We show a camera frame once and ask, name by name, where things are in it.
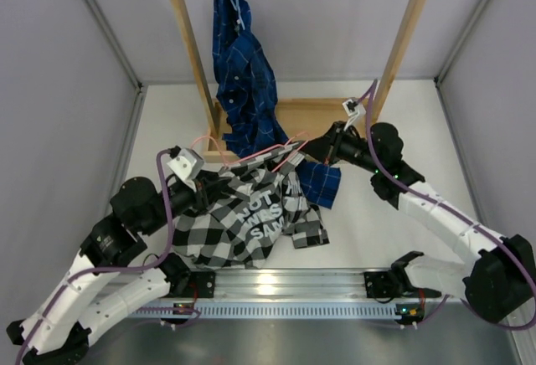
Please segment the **pink wire hanger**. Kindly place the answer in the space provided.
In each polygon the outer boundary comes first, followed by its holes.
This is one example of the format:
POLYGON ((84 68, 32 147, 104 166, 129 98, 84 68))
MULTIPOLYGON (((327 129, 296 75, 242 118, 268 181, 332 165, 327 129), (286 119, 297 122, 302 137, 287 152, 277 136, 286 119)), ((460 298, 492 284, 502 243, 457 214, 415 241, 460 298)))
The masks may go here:
POLYGON ((271 152, 280 147, 289 146, 293 142, 296 142, 299 136, 310 136, 310 134, 307 131, 299 132, 283 144, 279 143, 279 144, 272 145, 270 147, 265 148, 264 150, 255 152, 247 157, 238 157, 232 151, 225 150, 222 145, 223 141, 220 139, 216 139, 210 134, 196 138, 192 142, 190 148, 194 149, 201 141, 205 141, 206 149, 203 151, 204 160, 209 164, 219 163, 219 164, 222 164, 224 167, 229 167, 238 163, 245 162, 254 157, 262 156, 266 154, 267 152, 271 152))

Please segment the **black white checkered shirt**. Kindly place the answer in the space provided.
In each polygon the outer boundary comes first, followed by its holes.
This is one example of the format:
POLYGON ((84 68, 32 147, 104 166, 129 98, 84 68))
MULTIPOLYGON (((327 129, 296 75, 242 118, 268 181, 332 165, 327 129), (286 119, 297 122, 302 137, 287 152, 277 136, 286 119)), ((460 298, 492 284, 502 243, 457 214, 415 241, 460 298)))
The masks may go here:
POLYGON ((298 179, 303 159, 289 145, 221 167, 216 173, 229 184, 205 213, 189 209, 178 217, 174 253, 198 269, 259 269, 281 236, 295 249, 328 244, 320 209, 298 179))

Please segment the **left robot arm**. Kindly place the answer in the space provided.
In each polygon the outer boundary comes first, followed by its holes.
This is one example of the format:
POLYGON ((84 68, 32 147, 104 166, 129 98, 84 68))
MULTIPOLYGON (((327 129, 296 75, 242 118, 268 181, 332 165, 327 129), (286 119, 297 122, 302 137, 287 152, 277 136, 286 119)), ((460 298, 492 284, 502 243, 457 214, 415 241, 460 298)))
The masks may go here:
POLYGON ((50 298, 34 315, 12 322, 7 334, 21 347, 18 364, 76 364, 114 325, 159 298, 211 298, 214 272, 190 270, 174 253, 131 267, 154 234, 189 208, 206 209, 228 180, 202 171, 195 189, 166 184, 172 212, 146 177, 123 183, 111 199, 111 214, 95 224, 50 298))

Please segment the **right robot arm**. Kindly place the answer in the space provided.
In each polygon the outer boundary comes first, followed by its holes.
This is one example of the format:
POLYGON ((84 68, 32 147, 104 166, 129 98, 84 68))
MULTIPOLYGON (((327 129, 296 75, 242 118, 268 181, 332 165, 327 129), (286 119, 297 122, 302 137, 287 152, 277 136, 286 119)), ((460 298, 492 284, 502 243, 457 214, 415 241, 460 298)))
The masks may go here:
POLYGON ((344 161, 371 172, 380 199, 418 221, 458 257, 450 262, 417 251, 406 254, 391 265, 389 284, 395 293, 438 291, 498 324, 535 297, 532 245, 519 234, 508 238, 492 231, 456 209, 403 160, 403 146, 389 123, 376 123, 360 136, 338 121, 302 152, 324 164, 344 161))

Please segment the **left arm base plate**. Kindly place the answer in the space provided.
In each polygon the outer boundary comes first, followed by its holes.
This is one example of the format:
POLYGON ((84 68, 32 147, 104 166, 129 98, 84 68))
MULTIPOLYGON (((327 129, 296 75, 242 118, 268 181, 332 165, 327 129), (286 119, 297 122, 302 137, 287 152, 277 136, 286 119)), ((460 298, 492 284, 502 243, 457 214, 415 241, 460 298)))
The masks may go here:
POLYGON ((183 297, 211 299, 214 297, 216 274, 213 271, 194 271, 190 274, 183 297))

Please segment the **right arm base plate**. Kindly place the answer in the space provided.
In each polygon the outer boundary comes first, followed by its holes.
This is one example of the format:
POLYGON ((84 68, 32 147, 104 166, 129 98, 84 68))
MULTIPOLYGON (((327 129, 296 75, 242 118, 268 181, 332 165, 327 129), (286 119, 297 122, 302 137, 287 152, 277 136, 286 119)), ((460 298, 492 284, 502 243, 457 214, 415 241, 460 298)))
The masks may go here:
POLYGON ((394 283, 388 271, 367 271, 363 279, 368 298, 380 301, 395 298, 394 283))

